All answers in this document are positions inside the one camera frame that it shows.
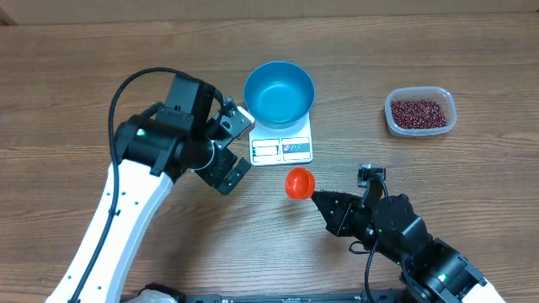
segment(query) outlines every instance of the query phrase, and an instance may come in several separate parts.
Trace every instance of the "digital kitchen scale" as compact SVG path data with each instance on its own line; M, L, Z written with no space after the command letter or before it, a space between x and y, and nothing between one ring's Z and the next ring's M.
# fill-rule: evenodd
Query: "digital kitchen scale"
M249 133L249 153L253 166L312 162L309 114L285 129L256 124Z

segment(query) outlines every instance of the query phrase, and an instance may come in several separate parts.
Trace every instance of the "clear plastic container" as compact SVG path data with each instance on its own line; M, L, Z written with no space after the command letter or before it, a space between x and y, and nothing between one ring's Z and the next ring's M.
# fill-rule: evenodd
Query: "clear plastic container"
M447 126L433 129L404 129L393 120L391 113L391 102L404 100L429 100L435 101L441 107L441 111L446 116ZM386 121L389 132L398 137L421 137L436 136L450 131L456 124L455 101L451 94L444 88L439 87L414 87L399 88L394 90L386 99Z

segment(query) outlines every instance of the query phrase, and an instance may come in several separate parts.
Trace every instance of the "container of red beans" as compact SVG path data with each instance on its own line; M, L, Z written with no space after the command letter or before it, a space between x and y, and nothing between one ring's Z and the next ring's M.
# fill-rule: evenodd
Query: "container of red beans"
M436 136L456 124L455 101L439 87L399 88L386 99L389 132L399 137Z

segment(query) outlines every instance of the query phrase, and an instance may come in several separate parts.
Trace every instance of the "blue bowl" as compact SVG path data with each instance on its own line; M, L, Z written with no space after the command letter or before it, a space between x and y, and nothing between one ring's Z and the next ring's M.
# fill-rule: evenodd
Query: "blue bowl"
M275 61L251 73L243 98L257 123L282 129L296 124L311 110L314 84L301 67Z

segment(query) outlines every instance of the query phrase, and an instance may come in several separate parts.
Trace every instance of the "wooden tabletop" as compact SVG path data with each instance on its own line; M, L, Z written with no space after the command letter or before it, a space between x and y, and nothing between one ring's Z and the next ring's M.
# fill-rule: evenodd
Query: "wooden tabletop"
M279 19L0 27L0 301L42 302L72 261L109 165L106 120L133 72L168 66L243 103L257 66L312 77L318 189L362 194L359 163L387 168L435 237L466 255L508 302L539 300L539 15ZM133 82L116 122L164 100L169 75ZM395 88L454 96L448 135L389 135ZM248 157L248 142L233 143ZM366 256L325 231L310 201L286 198L291 167L254 167L228 196L198 176L174 186L125 284L223 295L363 290ZM376 255L371 288L402 287Z

